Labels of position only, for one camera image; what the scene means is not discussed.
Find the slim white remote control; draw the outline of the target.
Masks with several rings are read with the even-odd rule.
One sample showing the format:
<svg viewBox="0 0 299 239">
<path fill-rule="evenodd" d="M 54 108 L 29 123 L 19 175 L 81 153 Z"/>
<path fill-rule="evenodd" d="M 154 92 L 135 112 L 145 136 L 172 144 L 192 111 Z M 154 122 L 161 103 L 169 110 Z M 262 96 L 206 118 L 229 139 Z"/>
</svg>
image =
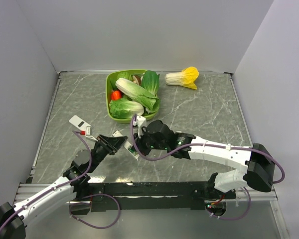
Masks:
<svg viewBox="0 0 299 239">
<path fill-rule="evenodd" d="M 123 136 L 118 130 L 116 130 L 115 132 L 112 133 L 113 137 L 118 137 L 118 136 Z M 124 149 L 136 160 L 139 159 L 139 154 L 135 151 L 135 153 L 131 153 L 131 149 L 132 149 L 132 144 L 128 141 L 125 142 L 125 144 L 123 145 Z"/>
</svg>

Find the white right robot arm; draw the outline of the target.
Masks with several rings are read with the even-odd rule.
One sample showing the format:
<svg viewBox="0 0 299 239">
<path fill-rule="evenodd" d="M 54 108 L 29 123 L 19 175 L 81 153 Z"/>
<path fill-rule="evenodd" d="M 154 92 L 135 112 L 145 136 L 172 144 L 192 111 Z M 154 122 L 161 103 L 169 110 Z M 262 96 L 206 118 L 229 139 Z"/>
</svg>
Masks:
<svg viewBox="0 0 299 239">
<path fill-rule="evenodd" d="M 225 173 L 214 173 L 208 183 L 208 194 L 219 198 L 224 193 L 241 187 L 250 187 L 260 192 L 270 192 L 276 163 L 267 149 L 258 143 L 253 146 L 233 146 L 212 142 L 196 135 L 173 132 L 160 120 L 150 124 L 144 117 L 131 120 L 134 150 L 148 157 L 152 150 L 164 150 L 167 156 L 188 160 L 205 160 L 231 167 Z"/>
</svg>

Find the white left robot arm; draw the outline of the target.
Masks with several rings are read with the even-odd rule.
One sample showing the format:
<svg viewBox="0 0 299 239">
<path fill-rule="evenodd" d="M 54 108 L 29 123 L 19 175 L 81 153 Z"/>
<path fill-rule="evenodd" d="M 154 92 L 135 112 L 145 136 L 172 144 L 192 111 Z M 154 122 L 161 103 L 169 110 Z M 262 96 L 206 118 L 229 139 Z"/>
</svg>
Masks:
<svg viewBox="0 0 299 239">
<path fill-rule="evenodd" d="M 93 149 L 77 152 L 70 167 L 55 182 L 19 203 L 0 206 L 0 239 L 23 239 L 25 228 L 34 219 L 72 200 L 88 196 L 90 176 L 107 155 L 114 155 L 127 141 L 127 136 L 99 135 Z"/>
</svg>

